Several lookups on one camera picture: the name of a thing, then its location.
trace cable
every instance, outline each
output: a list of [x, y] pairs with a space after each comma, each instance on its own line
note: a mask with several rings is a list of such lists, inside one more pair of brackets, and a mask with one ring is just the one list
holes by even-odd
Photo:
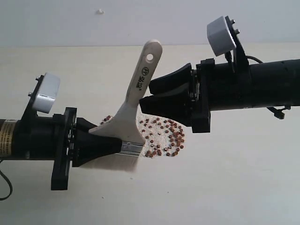
[[[258, 63], [263, 63], [263, 61], [259, 60], [258, 58], [251, 56], [251, 55], [246, 55], [247, 59], [254, 60]], [[280, 120], [283, 120], [285, 118], [285, 114], [282, 112], [283, 110], [290, 110], [290, 106], [285, 106], [283, 109], [276, 109], [275, 107], [267, 107], [272, 113], [274, 113], [274, 116]]]
[[0, 201], [4, 201], [11, 196], [11, 194], [13, 192], [13, 185], [11, 184], [9, 178], [7, 176], [5, 176], [5, 174], [1, 170], [0, 170], [0, 176], [3, 177], [3, 179], [7, 182], [8, 186], [9, 186], [9, 194], [4, 198], [0, 198]]

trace white handle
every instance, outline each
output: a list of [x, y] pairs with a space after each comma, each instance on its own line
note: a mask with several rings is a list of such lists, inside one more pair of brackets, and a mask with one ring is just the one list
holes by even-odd
[[157, 40], [150, 40], [144, 45], [125, 99], [132, 107], [137, 107], [145, 95], [162, 52], [163, 48]]

